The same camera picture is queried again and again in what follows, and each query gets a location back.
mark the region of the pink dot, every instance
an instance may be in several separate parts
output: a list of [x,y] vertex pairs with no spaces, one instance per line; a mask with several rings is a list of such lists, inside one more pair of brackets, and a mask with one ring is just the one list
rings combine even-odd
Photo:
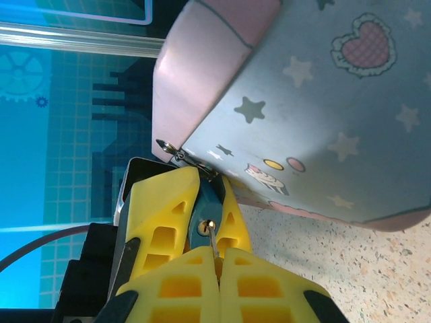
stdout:
[[303,163],[301,163],[299,160],[293,157],[286,158],[287,163],[290,167],[292,167],[297,172],[305,172],[305,166]]

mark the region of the glass panel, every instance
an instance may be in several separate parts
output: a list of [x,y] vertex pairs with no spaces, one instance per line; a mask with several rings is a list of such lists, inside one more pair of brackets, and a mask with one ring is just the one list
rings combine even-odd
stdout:
[[187,0],[0,0],[0,21],[165,38]]
[[[155,159],[154,64],[0,46],[0,258],[49,229],[34,226],[112,221],[129,159]],[[79,257],[84,239],[51,243],[3,271],[0,307],[54,307],[67,261]]]

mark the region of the yellow dot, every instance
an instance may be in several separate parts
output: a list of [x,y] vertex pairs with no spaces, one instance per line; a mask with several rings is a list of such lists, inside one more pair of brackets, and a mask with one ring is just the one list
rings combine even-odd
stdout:
[[274,170],[284,170],[284,167],[277,163],[276,161],[270,160],[270,159],[264,159],[263,162],[267,164],[269,167],[273,168]]

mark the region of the white star print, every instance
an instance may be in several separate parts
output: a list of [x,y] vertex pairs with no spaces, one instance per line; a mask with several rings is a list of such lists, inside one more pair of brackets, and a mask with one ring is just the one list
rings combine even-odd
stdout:
[[223,160],[223,159],[220,157],[220,155],[216,154],[216,153],[215,153],[215,152],[213,152],[212,150],[207,151],[207,153],[208,153],[208,154],[210,154],[211,156],[213,156],[213,157],[214,157],[214,158],[216,158],[216,159]]
[[231,174],[233,177],[240,177],[237,173],[233,172],[232,170],[228,170],[228,173]]
[[430,91],[431,91],[431,73],[426,74],[426,77],[424,78],[424,83],[428,84],[428,86],[430,87]]
[[312,80],[310,73],[311,65],[311,62],[301,62],[295,56],[292,56],[290,58],[290,66],[283,70],[283,74],[294,79],[295,87],[299,89],[304,80]]
[[405,130],[410,133],[413,130],[413,126],[418,126],[420,124],[418,119],[419,110],[410,109],[405,104],[401,105],[401,109],[401,113],[398,114],[395,119],[401,121],[405,126]]
[[357,155],[359,151],[356,145],[359,143],[359,137],[348,138],[343,133],[338,134],[338,141],[328,145],[328,150],[338,154],[338,161],[344,162],[348,155]]
[[343,200],[339,195],[335,195],[334,197],[327,196],[327,198],[332,200],[336,207],[347,207],[351,210],[352,206],[355,205],[353,202],[347,202],[346,200]]
[[407,20],[411,23],[412,28],[416,28],[417,26],[423,25],[422,23],[422,12],[414,11],[412,8],[409,8],[407,15],[405,15],[404,20]]
[[192,156],[196,156],[196,153],[194,151],[191,151],[190,149],[186,149],[186,151],[192,155]]

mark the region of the speckled floor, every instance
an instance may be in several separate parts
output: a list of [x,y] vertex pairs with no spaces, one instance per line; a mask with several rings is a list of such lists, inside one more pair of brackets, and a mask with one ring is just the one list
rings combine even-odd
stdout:
[[388,234],[241,209],[254,253],[324,286],[350,323],[431,322],[431,218]]

